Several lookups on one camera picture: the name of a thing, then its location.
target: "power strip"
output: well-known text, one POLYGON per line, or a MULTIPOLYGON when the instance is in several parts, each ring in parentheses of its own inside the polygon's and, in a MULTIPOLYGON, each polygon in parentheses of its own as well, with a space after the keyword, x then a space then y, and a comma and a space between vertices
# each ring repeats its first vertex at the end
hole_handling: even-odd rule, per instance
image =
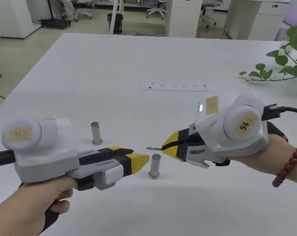
POLYGON ((214 86, 209 86, 201 83, 153 83, 153 82, 143 82, 140 85, 141 90, 152 90, 152 91, 211 91, 216 92, 216 88, 214 86))

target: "black trash can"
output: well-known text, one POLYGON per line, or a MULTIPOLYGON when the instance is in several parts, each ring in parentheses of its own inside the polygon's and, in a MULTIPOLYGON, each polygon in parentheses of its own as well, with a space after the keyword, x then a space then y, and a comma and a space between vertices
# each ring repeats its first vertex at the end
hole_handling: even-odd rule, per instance
MULTIPOLYGON (((113 16, 112 13, 107 15, 107 20, 108 20, 108 23, 109 23, 109 29, 110 29, 112 16, 113 16)), ((114 34, 122 33, 122 21, 123 21, 123 15, 117 13, 116 14, 116 19, 115 19, 115 25, 114 25, 114 34)))

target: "silver metal cylinder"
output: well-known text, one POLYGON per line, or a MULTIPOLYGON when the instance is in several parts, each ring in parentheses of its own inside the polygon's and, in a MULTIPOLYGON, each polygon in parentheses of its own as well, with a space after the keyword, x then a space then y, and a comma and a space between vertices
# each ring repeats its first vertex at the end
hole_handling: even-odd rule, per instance
POLYGON ((93 135, 93 144, 94 145, 101 145, 103 143, 103 140, 100 137, 99 123, 98 122, 92 122, 90 124, 90 126, 91 126, 91 133, 93 135))
POLYGON ((154 154, 152 156, 151 164, 150 164, 150 171, 148 173, 148 176, 151 179, 157 179, 159 177, 160 158, 161 158, 161 156, 158 154, 154 154))

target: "white cabinet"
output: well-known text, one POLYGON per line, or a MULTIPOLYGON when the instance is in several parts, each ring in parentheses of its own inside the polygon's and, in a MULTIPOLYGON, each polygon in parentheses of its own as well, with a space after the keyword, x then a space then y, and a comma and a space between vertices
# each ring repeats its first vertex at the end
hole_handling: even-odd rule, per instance
POLYGON ((290 3, 289 0, 232 0, 224 31, 232 39, 273 41, 290 3))
POLYGON ((202 0, 168 0, 165 31, 168 37, 195 38, 202 0))
POLYGON ((0 0, 0 37, 25 38, 39 27, 31 19, 26 0, 0 0))

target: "handwritten label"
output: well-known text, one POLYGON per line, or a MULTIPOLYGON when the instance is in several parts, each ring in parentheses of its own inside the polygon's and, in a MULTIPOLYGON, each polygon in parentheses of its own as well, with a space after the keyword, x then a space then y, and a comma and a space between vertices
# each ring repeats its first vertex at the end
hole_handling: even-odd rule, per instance
POLYGON ((207 98, 207 111, 206 115, 218 113, 218 96, 207 98))
POLYGON ((23 126, 23 127, 15 127, 9 129, 8 139, 10 143, 22 142, 22 141, 30 141, 31 140, 31 127, 23 126))
POLYGON ((245 138, 250 134, 254 126, 259 121, 259 117, 254 112, 250 111, 248 112, 243 119, 239 122, 239 124, 235 127, 235 133, 245 138))

